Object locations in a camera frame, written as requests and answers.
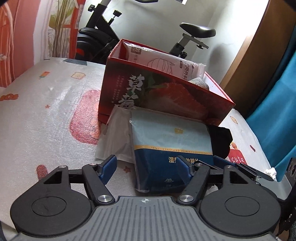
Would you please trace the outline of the black fabric pouch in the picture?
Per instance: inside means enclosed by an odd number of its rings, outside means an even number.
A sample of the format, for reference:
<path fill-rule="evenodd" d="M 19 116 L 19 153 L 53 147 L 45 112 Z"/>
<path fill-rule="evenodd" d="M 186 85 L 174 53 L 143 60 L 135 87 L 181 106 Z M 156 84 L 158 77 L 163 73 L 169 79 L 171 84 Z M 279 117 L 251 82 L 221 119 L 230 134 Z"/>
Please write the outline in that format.
<path fill-rule="evenodd" d="M 207 125 L 207 130 L 211 138 L 212 152 L 214 156 L 227 158 L 230 152 L 230 144 L 233 141 L 228 128 Z"/>

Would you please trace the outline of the blue cotton pad package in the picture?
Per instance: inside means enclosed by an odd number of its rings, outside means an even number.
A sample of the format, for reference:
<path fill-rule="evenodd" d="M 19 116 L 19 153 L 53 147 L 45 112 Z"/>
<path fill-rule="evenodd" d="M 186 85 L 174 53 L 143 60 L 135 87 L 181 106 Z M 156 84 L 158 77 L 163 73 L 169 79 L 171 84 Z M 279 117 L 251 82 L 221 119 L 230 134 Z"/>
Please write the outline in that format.
<path fill-rule="evenodd" d="M 139 192 L 180 192 L 185 184 L 177 156 L 191 164 L 213 164 L 211 138 L 203 123 L 143 109 L 133 109 L 129 123 Z"/>

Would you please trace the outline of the white translucent plastic bag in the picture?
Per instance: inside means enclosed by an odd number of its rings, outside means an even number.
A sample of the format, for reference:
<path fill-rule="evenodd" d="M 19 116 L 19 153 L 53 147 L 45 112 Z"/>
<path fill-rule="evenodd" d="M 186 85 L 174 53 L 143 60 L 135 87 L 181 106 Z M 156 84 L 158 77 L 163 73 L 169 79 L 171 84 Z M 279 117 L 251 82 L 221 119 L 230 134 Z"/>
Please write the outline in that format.
<path fill-rule="evenodd" d="M 115 155 L 118 160 L 134 163 L 131 142 L 129 109 L 115 106 L 111 112 L 107 124 L 101 125 L 101 133 L 98 139 L 95 158 L 104 160 L 110 155 Z"/>

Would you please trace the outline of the white crumpled tissue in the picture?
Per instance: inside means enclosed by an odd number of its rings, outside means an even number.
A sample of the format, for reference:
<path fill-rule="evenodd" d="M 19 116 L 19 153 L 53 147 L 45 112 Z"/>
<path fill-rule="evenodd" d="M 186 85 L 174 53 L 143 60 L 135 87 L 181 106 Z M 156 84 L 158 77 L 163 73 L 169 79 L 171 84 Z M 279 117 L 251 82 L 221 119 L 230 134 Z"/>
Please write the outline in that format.
<path fill-rule="evenodd" d="M 277 181 L 277 179 L 276 179 L 277 171 L 274 167 L 272 167 L 270 169 L 265 169 L 264 173 L 267 174 L 268 176 L 270 176 L 274 181 Z"/>

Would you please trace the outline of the teal curtain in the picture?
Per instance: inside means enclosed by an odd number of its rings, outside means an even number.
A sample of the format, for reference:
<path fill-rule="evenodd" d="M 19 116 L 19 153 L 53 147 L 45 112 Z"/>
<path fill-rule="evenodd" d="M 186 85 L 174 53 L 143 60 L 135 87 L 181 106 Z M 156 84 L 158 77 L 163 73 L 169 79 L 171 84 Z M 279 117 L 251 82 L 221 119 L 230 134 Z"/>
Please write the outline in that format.
<path fill-rule="evenodd" d="M 295 157 L 295 32 L 247 123 L 281 181 Z"/>

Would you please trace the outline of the patterned white table cover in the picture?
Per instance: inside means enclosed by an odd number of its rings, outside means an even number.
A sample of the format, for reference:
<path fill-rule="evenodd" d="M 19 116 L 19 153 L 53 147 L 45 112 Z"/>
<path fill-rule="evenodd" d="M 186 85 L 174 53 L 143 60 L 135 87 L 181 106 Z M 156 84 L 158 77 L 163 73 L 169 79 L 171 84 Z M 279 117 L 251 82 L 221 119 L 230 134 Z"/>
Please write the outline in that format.
<path fill-rule="evenodd" d="M 1 224 L 16 234 L 13 202 L 60 165 L 99 160 L 98 105 L 105 67 L 64 58 L 37 63 L 1 88 Z"/>

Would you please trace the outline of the grey mesh cloth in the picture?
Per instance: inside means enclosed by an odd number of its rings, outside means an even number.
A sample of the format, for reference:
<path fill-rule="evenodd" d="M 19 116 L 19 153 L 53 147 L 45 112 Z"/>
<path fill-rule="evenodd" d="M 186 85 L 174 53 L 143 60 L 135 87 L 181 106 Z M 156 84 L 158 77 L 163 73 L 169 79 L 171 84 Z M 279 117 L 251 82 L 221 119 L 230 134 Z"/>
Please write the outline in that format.
<path fill-rule="evenodd" d="M 194 85 L 197 85 L 203 89 L 209 90 L 209 85 L 202 79 L 202 78 L 194 78 L 189 80 L 189 83 L 192 83 Z"/>

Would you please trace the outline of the brown wooden door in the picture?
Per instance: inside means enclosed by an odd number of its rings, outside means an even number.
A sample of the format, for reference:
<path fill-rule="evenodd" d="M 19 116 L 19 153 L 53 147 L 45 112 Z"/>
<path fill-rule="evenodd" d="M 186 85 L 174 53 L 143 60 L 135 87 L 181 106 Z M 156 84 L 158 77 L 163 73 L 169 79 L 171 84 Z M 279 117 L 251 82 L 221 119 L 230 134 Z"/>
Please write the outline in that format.
<path fill-rule="evenodd" d="M 252 37 L 245 39 L 220 86 L 244 118 L 264 99 L 295 29 L 295 1 L 269 1 Z"/>

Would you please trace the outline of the red strawberry cardboard box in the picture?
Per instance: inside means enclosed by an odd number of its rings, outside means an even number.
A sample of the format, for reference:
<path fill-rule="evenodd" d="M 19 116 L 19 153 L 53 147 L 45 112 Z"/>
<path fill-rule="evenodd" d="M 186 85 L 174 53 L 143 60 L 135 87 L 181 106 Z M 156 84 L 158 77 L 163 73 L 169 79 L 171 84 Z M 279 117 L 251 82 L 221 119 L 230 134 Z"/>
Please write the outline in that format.
<path fill-rule="evenodd" d="M 208 73 L 203 80 L 209 90 L 159 70 L 128 61 L 122 39 L 107 58 L 98 119 L 107 123 L 114 106 L 147 108 L 219 125 L 234 108 L 234 102 Z"/>

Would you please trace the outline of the white face mask package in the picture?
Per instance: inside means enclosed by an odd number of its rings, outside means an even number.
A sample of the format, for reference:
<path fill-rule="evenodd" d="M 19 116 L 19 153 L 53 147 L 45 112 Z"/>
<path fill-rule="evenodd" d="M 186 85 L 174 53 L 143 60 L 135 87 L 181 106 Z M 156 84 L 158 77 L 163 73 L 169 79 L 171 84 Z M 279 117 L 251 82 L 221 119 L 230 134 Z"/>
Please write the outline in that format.
<path fill-rule="evenodd" d="M 159 70 L 183 80 L 190 81 L 195 78 L 204 78 L 205 64 L 194 63 L 167 53 L 123 41 L 127 50 L 127 59 L 130 62 Z"/>

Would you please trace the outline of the black exercise bike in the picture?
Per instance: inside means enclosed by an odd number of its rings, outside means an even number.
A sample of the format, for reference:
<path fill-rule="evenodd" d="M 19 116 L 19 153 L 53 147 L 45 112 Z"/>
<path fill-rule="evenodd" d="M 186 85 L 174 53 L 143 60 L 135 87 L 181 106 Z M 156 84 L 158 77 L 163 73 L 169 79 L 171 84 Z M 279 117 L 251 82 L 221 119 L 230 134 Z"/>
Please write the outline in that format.
<path fill-rule="evenodd" d="M 115 10 L 113 18 L 109 21 L 103 17 L 110 1 L 101 1 L 97 6 L 90 5 L 89 12 L 92 12 L 86 27 L 78 31 L 75 59 L 80 61 L 89 61 L 105 65 L 107 58 L 115 46 L 119 43 L 117 34 L 111 27 L 114 18 L 121 16 L 121 12 Z M 200 39 L 211 38 L 216 35 L 214 28 L 194 25 L 190 23 L 181 23 L 180 27 L 185 31 L 182 39 L 178 41 L 170 50 L 170 54 L 182 59 L 187 57 L 184 51 L 185 46 L 190 42 L 195 42 L 200 49 L 208 49 Z"/>

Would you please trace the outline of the printed red wall tapestry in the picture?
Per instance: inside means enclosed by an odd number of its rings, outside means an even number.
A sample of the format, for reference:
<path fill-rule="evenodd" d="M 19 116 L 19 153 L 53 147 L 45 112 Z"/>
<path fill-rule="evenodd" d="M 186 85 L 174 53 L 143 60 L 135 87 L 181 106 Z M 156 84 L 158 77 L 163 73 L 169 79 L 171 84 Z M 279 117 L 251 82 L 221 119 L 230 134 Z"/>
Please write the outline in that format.
<path fill-rule="evenodd" d="M 83 0 L 1 1 L 1 87 L 50 57 L 75 58 Z"/>

